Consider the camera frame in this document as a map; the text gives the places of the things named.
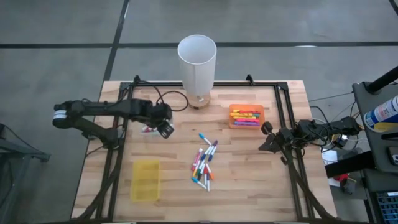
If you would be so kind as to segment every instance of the wooden tabletop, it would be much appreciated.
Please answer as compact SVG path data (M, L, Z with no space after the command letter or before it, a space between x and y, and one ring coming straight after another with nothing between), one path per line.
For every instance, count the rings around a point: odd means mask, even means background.
M303 81L287 82L296 121L311 119ZM100 101L116 101L119 84L105 82ZM179 87L160 87L159 90L185 93ZM133 97L155 101L159 96L152 87L139 87L134 90ZM185 100L179 95L166 95L164 101L173 109L185 105ZM280 161L280 153L258 151L266 139L260 130L229 129L228 108L233 103L263 105L266 121L271 122L274 131L280 128L274 89L260 86L214 87L209 107L201 110L187 108L173 113L175 131L168 139L156 134L142 134L143 124L129 123L114 220L296 220L289 172ZM289 124L285 107L284 112L286 124ZM104 127L111 127L112 121L113 117L95 118L95 122ZM215 175L211 192L206 192L191 180L190 167L195 155L199 147L207 148L198 133L203 133L210 141L218 140L217 152L210 164ZM99 141L90 142L88 152L100 145ZM304 163L310 188L328 212L336 215L320 149L309 146L305 150ZM105 159L105 149L86 158L72 217L79 216L98 193ZM156 202L130 200L132 163L139 159L160 160L160 200ZM300 198L305 211L302 194Z

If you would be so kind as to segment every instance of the gray floor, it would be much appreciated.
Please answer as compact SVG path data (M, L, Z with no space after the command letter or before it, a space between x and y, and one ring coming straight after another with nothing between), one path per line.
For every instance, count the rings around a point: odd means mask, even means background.
M111 43L123 0L0 0L0 44ZM218 42L398 41L388 0L131 0L121 42L178 42L205 34ZM66 220L87 141L52 126L53 105L97 100L110 49L0 49L0 123L52 154L34 161L19 195L15 222ZM398 47L219 48L216 79L305 81L309 99L351 91L397 65ZM119 49L111 80L179 80L176 49ZM354 101L312 105L332 120ZM313 111L315 118L322 118ZM338 118L349 115L349 108ZM368 150L366 143L360 147ZM333 189L345 220L365 220L356 197Z

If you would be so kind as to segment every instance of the yellow container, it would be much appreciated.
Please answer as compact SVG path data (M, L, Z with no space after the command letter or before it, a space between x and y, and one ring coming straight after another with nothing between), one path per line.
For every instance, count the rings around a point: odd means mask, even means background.
M160 197L159 160L138 160L132 165L130 199L132 202L153 202Z

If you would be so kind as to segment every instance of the blue and white can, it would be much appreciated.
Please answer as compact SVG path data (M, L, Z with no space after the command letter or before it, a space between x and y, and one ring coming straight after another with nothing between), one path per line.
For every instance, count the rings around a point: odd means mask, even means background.
M364 116L364 124L377 132L398 127L398 95L367 112Z

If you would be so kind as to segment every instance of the orange tray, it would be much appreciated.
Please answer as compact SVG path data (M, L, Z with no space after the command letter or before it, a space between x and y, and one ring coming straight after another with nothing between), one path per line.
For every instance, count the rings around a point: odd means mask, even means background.
M241 125L235 125L235 119L229 115L229 113L232 113L234 110L246 110L246 111L260 111L259 115L259 126L241 126ZM229 106L229 127L232 129L260 129L261 125L265 122L264 118L264 107L262 105L230 105Z

